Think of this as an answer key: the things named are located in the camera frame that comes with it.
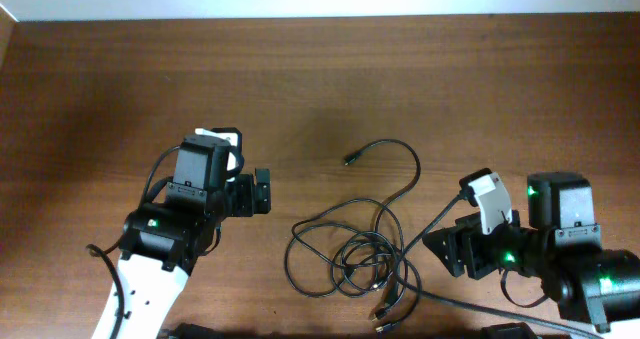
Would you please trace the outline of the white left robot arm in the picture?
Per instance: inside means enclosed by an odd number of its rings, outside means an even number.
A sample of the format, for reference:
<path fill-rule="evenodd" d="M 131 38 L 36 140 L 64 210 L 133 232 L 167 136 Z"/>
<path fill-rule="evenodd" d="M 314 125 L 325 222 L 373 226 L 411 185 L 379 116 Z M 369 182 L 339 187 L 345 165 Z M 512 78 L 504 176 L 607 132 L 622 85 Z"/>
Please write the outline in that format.
<path fill-rule="evenodd" d="M 174 173 L 147 179 L 115 243 L 118 261 L 88 247 L 113 280 L 96 338 L 156 337 L 197 260 L 217 247 L 222 222 L 271 210 L 270 173 L 244 173 L 238 129 L 198 128 L 171 150 Z"/>

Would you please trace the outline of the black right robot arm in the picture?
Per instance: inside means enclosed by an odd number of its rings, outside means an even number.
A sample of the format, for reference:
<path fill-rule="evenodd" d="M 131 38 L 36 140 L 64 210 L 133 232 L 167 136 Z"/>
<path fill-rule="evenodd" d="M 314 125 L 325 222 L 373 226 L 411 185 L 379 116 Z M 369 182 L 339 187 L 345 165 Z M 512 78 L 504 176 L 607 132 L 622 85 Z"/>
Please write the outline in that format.
<path fill-rule="evenodd" d="M 575 172 L 527 178 L 528 226 L 522 226 L 499 175 L 488 168 L 459 182 L 477 213 L 423 236 L 423 244 L 454 277 L 480 280 L 499 270 L 541 281 L 544 300 L 561 318 L 610 332 L 639 316 L 639 259 L 606 250 L 589 181 Z"/>

